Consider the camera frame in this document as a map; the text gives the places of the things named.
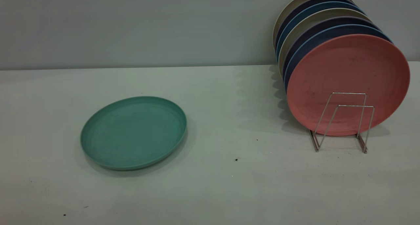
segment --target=wire plate rack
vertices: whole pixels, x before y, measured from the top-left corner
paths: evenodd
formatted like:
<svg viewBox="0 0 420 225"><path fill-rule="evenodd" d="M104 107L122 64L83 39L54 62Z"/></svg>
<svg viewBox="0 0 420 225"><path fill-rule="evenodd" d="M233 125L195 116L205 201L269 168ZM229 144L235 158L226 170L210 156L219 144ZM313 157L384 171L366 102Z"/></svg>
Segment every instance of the wire plate rack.
<svg viewBox="0 0 420 225"><path fill-rule="evenodd" d="M325 130L325 133L324 133L324 135L322 137L321 143L318 143L318 138L316 137L316 134L317 134L317 131L318 131L318 127L319 127L319 125L321 123L322 118L324 117L325 110L327 109L328 104L330 103L331 97L333 95L364 95L365 96L365 100L363 101L363 105L348 105L348 104L339 104L339 105L337 105L336 108L335 108L335 110L334 110L333 115L331 116L331 119L330 119L330 122L329 122L329 124L327 126L327 129ZM368 149L366 147L366 144L368 143L367 140L369 138L370 127L372 126L373 115L375 113L375 107L374 106L371 106L371 105L366 105L366 98L367 98L367 94L366 93L332 92L330 94L330 97L328 98L328 101L325 104L324 111L322 112L321 117L319 118L318 125L316 126L315 131L309 130L309 134L311 135L312 143L313 143L313 145L315 147L315 151L316 152L318 152L319 149L321 148L321 145L324 142L325 136L327 135L328 129L330 128L331 122L333 121L334 116L335 116L335 114L336 114L336 112L337 112L337 110L339 108L362 108L362 114L360 116L360 122L359 122L359 129L357 130L357 134L355 134L354 136L358 139L358 141L360 143L360 147L362 148L362 152L363 153L367 153L368 152ZM363 112L365 111L365 108L372 108L372 115L370 116L369 128L368 128L367 133L366 133L366 138L363 141L363 138L360 135L360 127L362 126Z"/></svg>

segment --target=light blue plate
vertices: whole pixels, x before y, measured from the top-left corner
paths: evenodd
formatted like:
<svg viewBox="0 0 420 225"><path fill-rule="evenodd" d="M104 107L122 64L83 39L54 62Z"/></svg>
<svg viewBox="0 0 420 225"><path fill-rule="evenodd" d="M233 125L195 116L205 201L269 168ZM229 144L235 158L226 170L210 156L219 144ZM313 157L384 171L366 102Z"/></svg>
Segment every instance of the light blue plate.
<svg viewBox="0 0 420 225"><path fill-rule="evenodd" d="M94 114L81 132L81 147L102 167L136 170L172 153L186 132L186 116L173 102L134 97L114 102Z"/></svg>

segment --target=beige plate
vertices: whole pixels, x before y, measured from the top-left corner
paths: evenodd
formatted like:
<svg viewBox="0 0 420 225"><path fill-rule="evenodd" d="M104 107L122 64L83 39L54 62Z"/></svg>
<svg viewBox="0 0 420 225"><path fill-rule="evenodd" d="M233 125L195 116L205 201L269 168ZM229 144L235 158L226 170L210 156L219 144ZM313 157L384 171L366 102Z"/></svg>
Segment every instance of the beige plate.
<svg viewBox="0 0 420 225"><path fill-rule="evenodd" d="M327 20L334 17L340 17L340 16L352 16L352 17L358 17L367 21L370 21L369 18L366 17L363 13L360 13L358 11L348 9L348 8L330 8L325 9L322 11L318 11L309 17L306 17L304 20L299 22L287 35L286 39L284 40L282 47L280 48L279 53L279 69L280 74L283 73L283 65L284 65L284 59L287 55L287 52L291 48L291 46L294 44L297 38L300 37L305 31L307 31L312 26L318 24L319 22L323 20Z"/></svg>
<svg viewBox="0 0 420 225"><path fill-rule="evenodd" d="M291 1L280 13L279 18L277 18L276 24L274 25L273 29L273 48L275 49L276 44L276 35L279 31L280 26L282 25L283 21L286 19L286 17L294 10L296 9L300 4L307 2L309 0L293 0Z"/></svg>

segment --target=stack of plates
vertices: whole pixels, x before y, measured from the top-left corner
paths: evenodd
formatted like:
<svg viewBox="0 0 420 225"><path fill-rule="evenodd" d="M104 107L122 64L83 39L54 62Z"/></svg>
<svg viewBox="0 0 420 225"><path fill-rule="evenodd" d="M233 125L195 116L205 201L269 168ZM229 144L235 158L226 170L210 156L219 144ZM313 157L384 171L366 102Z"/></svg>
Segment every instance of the stack of plates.
<svg viewBox="0 0 420 225"><path fill-rule="evenodd" d="M352 0L293 0L279 15L273 47L289 108L315 130L332 92L367 94L372 127L401 104L410 82L408 63L390 39ZM362 95L334 95L317 130L324 133L338 104L362 105ZM361 108L342 108L327 134L353 135ZM371 108L360 130L369 128Z"/></svg>

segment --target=pink plate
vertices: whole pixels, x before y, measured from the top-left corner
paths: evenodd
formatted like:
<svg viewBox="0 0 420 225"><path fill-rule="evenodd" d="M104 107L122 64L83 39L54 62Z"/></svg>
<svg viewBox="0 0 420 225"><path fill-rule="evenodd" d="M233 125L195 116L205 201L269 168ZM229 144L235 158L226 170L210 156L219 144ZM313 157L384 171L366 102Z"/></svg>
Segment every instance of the pink plate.
<svg viewBox="0 0 420 225"><path fill-rule="evenodd" d="M315 130L331 92L363 92L375 107L372 127L386 120L403 101L410 84L408 63L392 43L365 34L333 38L314 48L296 66L287 89L294 117ZM362 95L333 95L318 128L324 134L338 104L362 105ZM362 108L340 107L327 135L354 135ZM371 108L365 108L360 131L369 128Z"/></svg>

